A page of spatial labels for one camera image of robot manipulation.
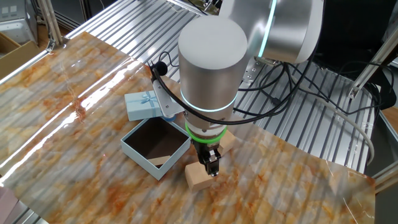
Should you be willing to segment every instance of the cardboard box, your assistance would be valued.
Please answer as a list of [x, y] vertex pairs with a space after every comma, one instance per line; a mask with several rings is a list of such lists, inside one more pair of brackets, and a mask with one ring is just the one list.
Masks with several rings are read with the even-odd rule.
[[21, 46], [0, 32], [0, 53], [6, 54], [0, 57], [1, 80], [38, 55], [40, 50], [32, 41]]
[[[145, 119], [121, 139], [123, 152], [157, 180], [189, 149], [191, 137], [175, 123], [162, 118]], [[150, 162], [167, 158], [162, 165]]]

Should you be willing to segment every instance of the ribbon bow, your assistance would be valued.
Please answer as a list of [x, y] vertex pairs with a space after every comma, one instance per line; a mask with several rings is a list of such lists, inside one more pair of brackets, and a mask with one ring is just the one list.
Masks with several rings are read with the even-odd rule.
[[150, 97], [150, 93], [146, 91], [146, 95], [143, 95], [142, 98], [142, 100], [128, 101], [128, 103], [141, 102], [141, 104], [146, 104], [149, 102], [150, 107], [152, 107], [152, 117], [154, 118], [156, 116], [156, 108], [154, 103], [158, 103], [156, 96]]
[[141, 101], [141, 104], [145, 104], [145, 103], [148, 103], [148, 102], [150, 102], [150, 103], [152, 103], [152, 102], [157, 103], [156, 96], [150, 97], [150, 96], [148, 96], [148, 95], [143, 95], [142, 97], [143, 97], [144, 100]]

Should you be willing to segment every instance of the light blue box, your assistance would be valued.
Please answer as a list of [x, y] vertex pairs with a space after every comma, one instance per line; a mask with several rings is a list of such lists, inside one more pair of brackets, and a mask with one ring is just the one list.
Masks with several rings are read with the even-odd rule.
[[163, 116], [155, 92], [145, 91], [124, 95], [129, 121]]

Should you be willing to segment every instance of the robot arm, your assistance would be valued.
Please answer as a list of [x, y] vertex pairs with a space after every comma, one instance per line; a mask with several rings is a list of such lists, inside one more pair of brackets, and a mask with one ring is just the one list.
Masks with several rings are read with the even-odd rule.
[[218, 147], [227, 123], [221, 121], [233, 112], [249, 59], [308, 59], [319, 37], [322, 11], [322, 0], [224, 0], [219, 16], [202, 16], [182, 29], [178, 57], [183, 102], [173, 99], [189, 109], [185, 127], [209, 175], [218, 175]]

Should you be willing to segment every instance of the marble pattern sheet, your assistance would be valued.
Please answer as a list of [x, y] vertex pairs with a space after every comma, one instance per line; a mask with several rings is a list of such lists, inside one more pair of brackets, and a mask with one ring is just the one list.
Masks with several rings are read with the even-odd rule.
[[120, 144], [139, 123], [124, 94], [151, 89], [147, 66], [87, 33], [46, 55], [0, 86], [0, 185], [49, 223], [374, 223], [373, 179], [253, 124], [229, 127], [208, 189], [189, 191], [192, 146], [157, 181]]

